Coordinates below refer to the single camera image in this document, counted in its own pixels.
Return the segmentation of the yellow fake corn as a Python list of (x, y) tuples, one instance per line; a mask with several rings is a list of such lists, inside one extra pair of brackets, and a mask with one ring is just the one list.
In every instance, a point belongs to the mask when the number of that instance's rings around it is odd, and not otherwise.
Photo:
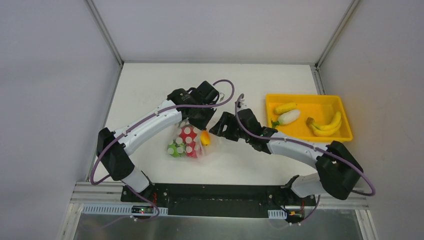
[(295, 110), (297, 108), (297, 104), (295, 102), (288, 102), (281, 105), (278, 105), (274, 108), (273, 112), (276, 115), (282, 115), (289, 111)]

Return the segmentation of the white fake radish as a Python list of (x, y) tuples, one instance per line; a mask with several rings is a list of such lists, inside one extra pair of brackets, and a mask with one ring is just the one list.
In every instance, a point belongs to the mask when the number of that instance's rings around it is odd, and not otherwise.
[(281, 125), (288, 125), (292, 122), (296, 121), (301, 115), (301, 111), (298, 109), (293, 109), (288, 112), (283, 113), (280, 115), (276, 121), (271, 121), (271, 127), (276, 128), (277, 126)]

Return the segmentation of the clear zip top bag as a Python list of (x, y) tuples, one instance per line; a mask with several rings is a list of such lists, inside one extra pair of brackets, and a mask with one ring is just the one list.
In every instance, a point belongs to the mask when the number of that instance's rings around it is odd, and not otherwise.
[(216, 152), (219, 147), (220, 141), (207, 130), (200, 130), (182, 120), (172, 126), (166, 153), (174, 158), (200, 159)]

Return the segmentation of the yellow fake banana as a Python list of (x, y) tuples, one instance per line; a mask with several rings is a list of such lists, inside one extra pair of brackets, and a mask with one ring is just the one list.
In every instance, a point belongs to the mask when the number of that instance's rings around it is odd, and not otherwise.
[(342, 125), (342, 113), (337, 111), (329, 124), (320, 125), (316, 123), (315, 119), (308, 117), (306, 125), (312, 130), (313, 134), (317, 137), (330, 137), (335, 134)]

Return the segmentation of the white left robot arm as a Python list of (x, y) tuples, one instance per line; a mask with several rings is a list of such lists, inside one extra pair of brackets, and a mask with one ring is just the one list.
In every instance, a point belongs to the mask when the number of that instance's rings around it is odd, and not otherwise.
[(198, 87), (173, 90), (156, 108), (130, 124), (115, 130), (103, 128), (98, 133), (97, 159), (92, 170), (103, 165), (107, 175), (96, 181), (95, 174), (91, 173), (90, 183), (98, 185), (112, 178), (124, 183), (140, 202), (149, 201), (153, 183), (136, 167), (131, 155), (158, 133), (180, 122), (186, 121), (200, 131), (205, 130), (217, 107), (225, 104), (223, 96), (214, 84), (203, 81)]

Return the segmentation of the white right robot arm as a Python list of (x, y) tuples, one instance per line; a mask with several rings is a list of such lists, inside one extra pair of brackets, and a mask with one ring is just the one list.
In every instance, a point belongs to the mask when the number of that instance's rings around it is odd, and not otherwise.
[(258, 152), (289, 157), (314, 168), (316, 173), (295, 175), (284, 185), (284, 200), (290, 205), (322, 193), (346, 200), (364, 173), (341, 142), (318, 144), (290, 137), (261, 126), (249, 108), (237, 114), (225, 111), (209, 133), (235, 142), (243, 139)]

